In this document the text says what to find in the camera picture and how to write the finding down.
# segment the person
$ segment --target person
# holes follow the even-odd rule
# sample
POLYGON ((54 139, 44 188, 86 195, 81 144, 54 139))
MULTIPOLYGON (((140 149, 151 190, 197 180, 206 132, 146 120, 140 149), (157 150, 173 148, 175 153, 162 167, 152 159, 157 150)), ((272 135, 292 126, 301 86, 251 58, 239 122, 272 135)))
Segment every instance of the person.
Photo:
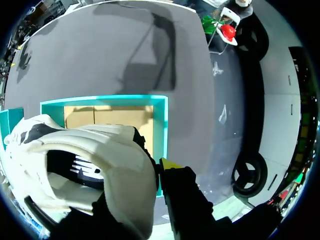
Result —
POLYGON ((174 0, 173 3, 185 7, 192 7, 200 19, 211 15, 211 17, 217 20, 227 1, 228 0, 174 0))
MULTIPOLYGON (((233 11, 242 20, 250 17, 254 13, 254 8, 251 3, 252 0, 230 0, 223 6, 233 11)), ((226 23, 231 22, 231 19, 228 17, 224 17, 223 20, 226 23)))

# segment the teal box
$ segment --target teal box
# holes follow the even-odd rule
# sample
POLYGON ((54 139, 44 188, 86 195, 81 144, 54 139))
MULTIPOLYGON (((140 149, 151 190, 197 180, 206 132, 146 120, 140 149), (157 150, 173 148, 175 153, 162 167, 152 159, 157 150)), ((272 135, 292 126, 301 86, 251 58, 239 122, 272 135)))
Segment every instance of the teal box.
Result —
MULTIPOLYGON (((66 106, 153 106, 153 158, 158 164, 168 153, 168 97, 164 95, 103 95, 81 96, 40 103, 41 114, 48 114, 58 125, 65 127, 66 106)), ((161 188, 157 196, 162 196, 161 188)))
POLYGON ((4 143, 5 137, 12 133, 14 127, 20 122, 23 117, 23 108, 6 109, 0 111, 0 131, 4 150, 6 150, 7 148, 4 143))

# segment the red object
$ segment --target red object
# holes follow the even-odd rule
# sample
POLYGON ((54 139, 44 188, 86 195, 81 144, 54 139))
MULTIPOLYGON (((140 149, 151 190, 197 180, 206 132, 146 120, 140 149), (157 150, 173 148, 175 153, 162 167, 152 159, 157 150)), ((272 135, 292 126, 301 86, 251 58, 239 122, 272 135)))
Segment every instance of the red object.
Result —
POLYGON ((228 39, 228 41, 232 41, 232 39, 236 36, 236 30, 234 27, 229 24, 225 24, 221 26, 221 32, 223 36, 228 39))

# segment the shoe logo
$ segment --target shoe logo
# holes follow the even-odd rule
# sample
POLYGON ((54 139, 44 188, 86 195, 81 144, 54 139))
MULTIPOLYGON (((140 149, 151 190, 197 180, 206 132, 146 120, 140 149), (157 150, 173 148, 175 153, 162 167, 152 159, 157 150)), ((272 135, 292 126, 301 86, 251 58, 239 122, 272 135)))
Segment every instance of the shoe logo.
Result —
POLYGON ((100 174, 101 169, 81 156, 75 156, 75 160, 73 161, 70 171, 92 179, 104 179, 100 174))

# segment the yellow tag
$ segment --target yellow tag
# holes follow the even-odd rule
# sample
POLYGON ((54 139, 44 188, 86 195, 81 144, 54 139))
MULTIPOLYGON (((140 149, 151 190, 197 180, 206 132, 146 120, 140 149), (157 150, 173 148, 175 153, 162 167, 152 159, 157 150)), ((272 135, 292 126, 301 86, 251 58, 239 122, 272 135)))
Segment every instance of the yellow tag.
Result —
POLYGON ((182 169, 183 166, 180 166, 176 163, 174 163, 173 161, 169 161, 167 159, 165 159, 164 157, 161 158, 162 159, 162 163, 163 163, 163 168, 164 169, 182 169))

